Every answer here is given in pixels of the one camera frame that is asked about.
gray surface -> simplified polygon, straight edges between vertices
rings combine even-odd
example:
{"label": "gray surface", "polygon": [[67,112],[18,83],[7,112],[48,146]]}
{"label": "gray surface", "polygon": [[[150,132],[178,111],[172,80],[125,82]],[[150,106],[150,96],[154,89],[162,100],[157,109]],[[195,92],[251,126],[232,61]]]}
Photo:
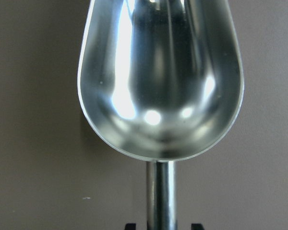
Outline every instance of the gray surface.
{"label": "gray surface", "polygon": [[[178,163],[179,228],[288,230],[288,0],[230,5],[244,103],[217,146]],[[145,163],[101,142],[78,104],[87,7],[0,0],[0,230],[145,228]]]}

